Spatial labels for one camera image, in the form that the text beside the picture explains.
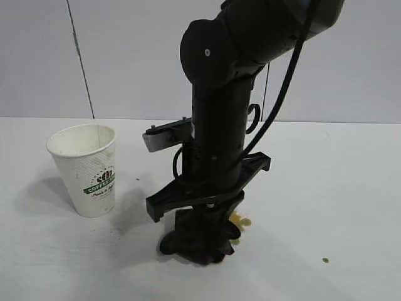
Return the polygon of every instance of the wire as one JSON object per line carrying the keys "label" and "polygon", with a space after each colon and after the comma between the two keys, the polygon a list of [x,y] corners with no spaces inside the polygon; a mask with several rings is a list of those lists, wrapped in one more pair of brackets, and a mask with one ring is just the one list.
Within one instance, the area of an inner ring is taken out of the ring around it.
{"label": "wire", "polygon": [[[283,80],[283,84],[281,85],[281,89],[279,92],[279,95],[277,97],[276,103],[274,104],[274,107],[272,108],[268,118],[266,121],[263,123],[262,127],[259,129],[259,131],[256,133],[256,135],[253,137],[252,141],[248,144],[248,146],[243,150],[241,155],[237,158],[237,160],[234,161],[232,165],[230,165],[226,171],[224,171],[222,174],[216,175],[214,177],[210,177],[208,179],[205,179],[201,182],[194,183],[192,185],[198,186],[201,184],[205,184],[206,182],[211,182],[215,180],[218,177],[221,177],[225,175],[227,172],[229,172],[231,169],[236,167],[243,159],[248,157],[249,153],[255,148],[256,144],[262,139],[263,135],[267,132],[267,130],[270,128],[271,124],[275,120],[278,112],[280,111],[280,108],[284,102],[284,99],[287,95],[287,91],[289,88],[289,85],[291,83],[291,80],[293,79],[293,75],[295,72],[296,65],[299,60],[299,56],[301,54],[303,45],[306,41],[306,38],[308,37],[308,33],[310,32],[311,25],[313,22],[313,19],[315,18],[316,12],[319,8],[320,0],[311,0],[311,3],[308,7],[308,11],[306,13],[306,20],[305,23],[301,29],[301,32],[299,34],[299,37],[296,41],[293,55],[291,56],[291,59],[289,61],[289,65],[287,68],[286,75]],[[174,160],[173,160],[173,175],[176,180],[179,179],[178,173],[177,173],[177,160],[178,157],[180,156],[180,153],[182,152],[182,148],[179,149],[175,155],[174,155]]]}
{"label": "wire", "polygon": [[280,111],[280,108],[286,97],[286,94],[287,94],[287,91],[289,88],[289,84],[291,83],[291,80],[293,78],[296,64],[298,63],[299,55],[301,54],[303,44],[306,41],[306,38],[308,37],[308,33],[310,31],[313,19],[315,18],[319,4],[320,4],[320,0],[311,0],[311,4],[309,5],[308,12],[306,14],[305,23],[302,27],[299,38],[296,41],[293,55],[291,57],[291,60],[289,61],[288,69],[287,69],[286,75],[284,77],[284,81],[281,86],[276,103],[274,104],[274,107],[271,110],[269,117],[266,119],[266,121],[264,122],[264,124],[262,125],[260,130],[257,132],[255,137],[253,137],[252,141],[244,149],[244,151],[242,152],[242,154],[240,155],[238,160],[235,162],[235,165],[238,164],[243,158],[245,158],[254,149],[255,145],[261,140],[263,135],[266,133],[266,131],[269,129],[270,125],[275,120],[278,112]]}

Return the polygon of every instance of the white table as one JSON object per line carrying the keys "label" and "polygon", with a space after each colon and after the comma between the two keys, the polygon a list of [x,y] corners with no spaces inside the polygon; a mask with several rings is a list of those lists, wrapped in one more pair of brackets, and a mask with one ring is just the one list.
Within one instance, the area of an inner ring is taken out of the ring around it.
{"label": "white table", "polygon": [[233,256],[200,267],[157,253],[145,197],[176,149],[149,154],[149,120],[96,120],[117,139],[117,204],[78,216],[45,149],[83,119],[0,119],[0,299],[401,300],[401,125],[275,123],[246,188],[253,224]]}

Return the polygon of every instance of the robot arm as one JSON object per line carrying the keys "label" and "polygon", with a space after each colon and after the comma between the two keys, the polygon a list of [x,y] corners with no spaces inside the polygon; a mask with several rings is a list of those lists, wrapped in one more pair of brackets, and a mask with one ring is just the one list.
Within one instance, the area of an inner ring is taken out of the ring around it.
{"label": "robot arm", "polygon": [[[332,27],[344,0],[322,0],[307,39]],[[294,48],[310,0],[226,0],[212,20],[190,23],[180,47],[181,64],[195,87],[219,88],[255,76]]]}
{"label": "robot arm", "polygon": [[[275,114],[269,116],[244,150],[251,90],[265,64],[295,48],[283,83],[277,113],[291,81],[304,40],[331,27],[344,0],[226,0],[212,20],[192,22],[184,33],[180,58],[192,84],[192,118],[152,127],[143,138],[149,151],[181,144],[173,160],[174,180],[147,198],[155,222],[175,215],[175,231],[160,243],[164,254],[178,253],[206,265],[234,250],[240,232],[229,221],[244,199],[244,187],[270,158],[249,155]],[[182,174],[176,163],[182,154]]]}

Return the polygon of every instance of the yellow food crumb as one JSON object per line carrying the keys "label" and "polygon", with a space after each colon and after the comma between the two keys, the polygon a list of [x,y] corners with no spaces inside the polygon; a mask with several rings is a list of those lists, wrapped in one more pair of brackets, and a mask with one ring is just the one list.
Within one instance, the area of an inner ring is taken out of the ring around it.
{"label": "yellow food crumb", "polygon": [[[231,213],[229,220],[234,225],[236,225],[239,231],[241,232],[245,230],[244,226],[248,227],[252,225],[252,221],[249,218],[242,218],[242,216],[239,215],[237,211]],[[231,240],[231,243],[233,245],[239,245],[240,240]]]}

